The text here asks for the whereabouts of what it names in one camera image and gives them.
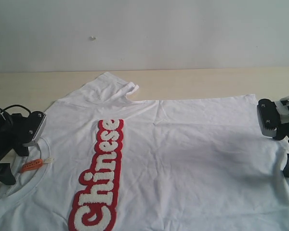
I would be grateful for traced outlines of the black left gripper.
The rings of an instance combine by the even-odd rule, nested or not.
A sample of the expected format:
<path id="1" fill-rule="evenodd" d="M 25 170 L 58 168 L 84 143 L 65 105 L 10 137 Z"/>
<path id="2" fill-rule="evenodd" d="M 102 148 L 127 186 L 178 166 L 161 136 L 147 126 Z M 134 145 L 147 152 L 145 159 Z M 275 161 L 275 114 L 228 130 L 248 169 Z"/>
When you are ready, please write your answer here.
<path id="1" fill-rule="evenodd" d="M 28 147 L 21 143 L 19 137 L 26 118 L 21 113 L 9 114 L 0 108 L 0 160 L 12 149 L 18 156 L 29 156 Z M 0 182 L 4 185 L 16 183 L 10 163 L 0 163 Z"/>

